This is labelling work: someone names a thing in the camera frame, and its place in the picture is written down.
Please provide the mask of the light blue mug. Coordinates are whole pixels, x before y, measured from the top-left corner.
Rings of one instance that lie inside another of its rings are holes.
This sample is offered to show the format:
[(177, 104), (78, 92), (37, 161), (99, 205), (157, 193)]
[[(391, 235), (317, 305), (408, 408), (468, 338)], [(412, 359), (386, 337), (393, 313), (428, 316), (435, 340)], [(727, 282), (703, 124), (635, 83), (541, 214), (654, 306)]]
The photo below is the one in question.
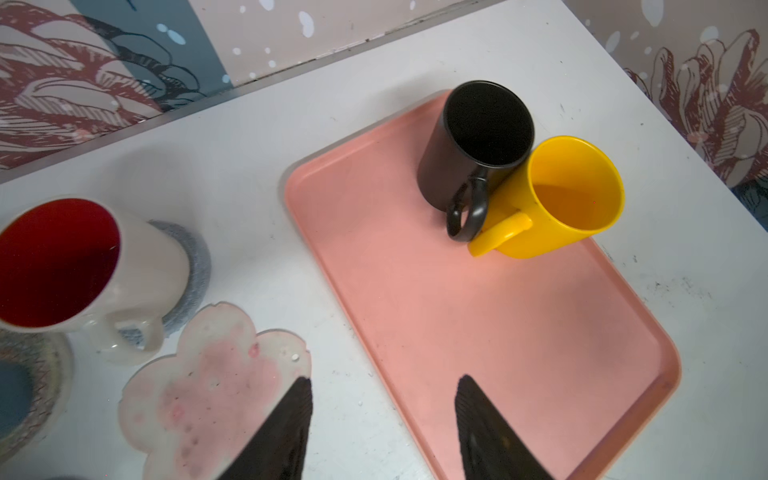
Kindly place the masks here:
[(29, 415), (34, 380), (30, 370), (18, 363), (1, 361), (1, 437), (10, 435)]

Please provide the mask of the pink rectangular tray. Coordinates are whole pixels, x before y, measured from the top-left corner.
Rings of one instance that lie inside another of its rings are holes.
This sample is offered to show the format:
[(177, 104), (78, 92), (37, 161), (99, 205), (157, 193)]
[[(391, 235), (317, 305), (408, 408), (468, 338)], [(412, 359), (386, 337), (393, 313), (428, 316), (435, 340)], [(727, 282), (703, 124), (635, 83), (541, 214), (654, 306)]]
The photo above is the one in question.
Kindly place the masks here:
[(546, 470), (597, 479), (677, 389), (678, 351), (593, 240), (474, 258), (416, 184), (440, 91), (299, 165), (284, 198), (430, 470), (460, 479), (472, 377)]

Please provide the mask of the blue woven round coaster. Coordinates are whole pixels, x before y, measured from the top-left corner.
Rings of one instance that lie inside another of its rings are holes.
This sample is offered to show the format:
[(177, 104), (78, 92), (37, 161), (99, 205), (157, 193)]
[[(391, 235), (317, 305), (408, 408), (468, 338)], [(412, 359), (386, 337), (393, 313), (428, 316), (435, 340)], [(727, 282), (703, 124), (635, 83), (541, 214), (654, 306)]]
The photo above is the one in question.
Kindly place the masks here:
[(182, 225), (160, 220), (149, 224), (176, 240), (187, 255), (189, 275), (186, 287), (177, 304), (162, 318), (165, 337), (181, 330), (196, 314), (208, 290), (212, 263), (204, 239)]

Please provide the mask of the beige woven round coaster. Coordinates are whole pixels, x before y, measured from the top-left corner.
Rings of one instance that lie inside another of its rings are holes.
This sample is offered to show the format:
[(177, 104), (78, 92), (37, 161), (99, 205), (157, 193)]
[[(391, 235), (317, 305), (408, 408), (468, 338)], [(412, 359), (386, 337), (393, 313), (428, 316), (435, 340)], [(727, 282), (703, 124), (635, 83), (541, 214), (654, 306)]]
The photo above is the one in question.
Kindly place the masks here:
[(1, 361), (27, 367), (33, 377), (33, 401), (25, 421), (1, 437), (1, 462), (6, 463), (45, 439), (66, 410), (74, 378), (74, 359), (63, 334), (22, 334), (1, 331)]

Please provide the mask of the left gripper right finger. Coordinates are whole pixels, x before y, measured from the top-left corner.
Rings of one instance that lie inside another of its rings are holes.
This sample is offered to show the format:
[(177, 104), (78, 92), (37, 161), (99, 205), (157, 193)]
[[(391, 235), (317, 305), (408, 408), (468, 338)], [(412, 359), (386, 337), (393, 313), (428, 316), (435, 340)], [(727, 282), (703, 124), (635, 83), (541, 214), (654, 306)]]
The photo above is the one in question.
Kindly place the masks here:
[(471, 376), (460, 378), (454, 407), (467, 480), (553, 479)]

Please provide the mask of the pink flower resin coaster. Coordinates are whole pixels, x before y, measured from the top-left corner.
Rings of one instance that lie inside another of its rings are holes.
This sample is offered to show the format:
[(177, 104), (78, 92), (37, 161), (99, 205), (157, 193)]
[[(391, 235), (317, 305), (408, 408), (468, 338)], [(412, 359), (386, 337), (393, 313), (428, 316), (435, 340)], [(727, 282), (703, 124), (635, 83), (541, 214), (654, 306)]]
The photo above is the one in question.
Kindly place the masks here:
[(151, 361), (123, 388), (119, 425), (146, 455), (142, 478), (218, 477), (311, 370), (298, 335), (257, 331), (231, 303), (204, 307), (182, 330), (176, 353)]

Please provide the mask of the white mug red inside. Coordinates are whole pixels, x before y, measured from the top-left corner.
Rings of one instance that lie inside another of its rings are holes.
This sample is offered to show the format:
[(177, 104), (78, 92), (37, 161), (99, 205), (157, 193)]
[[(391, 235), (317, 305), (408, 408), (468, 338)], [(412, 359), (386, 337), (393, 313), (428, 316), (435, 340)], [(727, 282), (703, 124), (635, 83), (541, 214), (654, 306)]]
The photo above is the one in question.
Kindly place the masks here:
[(49, 200), (1, 229), (1, 326), (81, 332), (106, 360), (140, 365), (160, 351), (189, 274), (181, 244), (148, 222), (96, 200)]

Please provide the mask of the yellow mug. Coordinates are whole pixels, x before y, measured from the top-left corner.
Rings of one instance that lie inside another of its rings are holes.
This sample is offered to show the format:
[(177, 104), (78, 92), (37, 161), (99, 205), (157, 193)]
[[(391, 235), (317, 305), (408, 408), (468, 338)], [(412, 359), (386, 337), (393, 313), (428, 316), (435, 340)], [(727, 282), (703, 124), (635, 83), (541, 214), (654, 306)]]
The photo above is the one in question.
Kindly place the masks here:
[(624, 205), (622, 178), (605, 153), (577, 137), (553, 137), (494, 190), (468, 250), (540, 256), (611, 228)]

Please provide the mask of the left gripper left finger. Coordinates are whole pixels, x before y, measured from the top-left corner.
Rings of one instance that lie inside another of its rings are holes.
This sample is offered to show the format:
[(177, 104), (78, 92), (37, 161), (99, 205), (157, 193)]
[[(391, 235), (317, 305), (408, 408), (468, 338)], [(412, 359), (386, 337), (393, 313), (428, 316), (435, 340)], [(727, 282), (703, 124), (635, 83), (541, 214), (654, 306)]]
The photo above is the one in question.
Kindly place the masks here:
[(301, 479), (312, 413), (311, 380), (299, 377), (219, 479)]

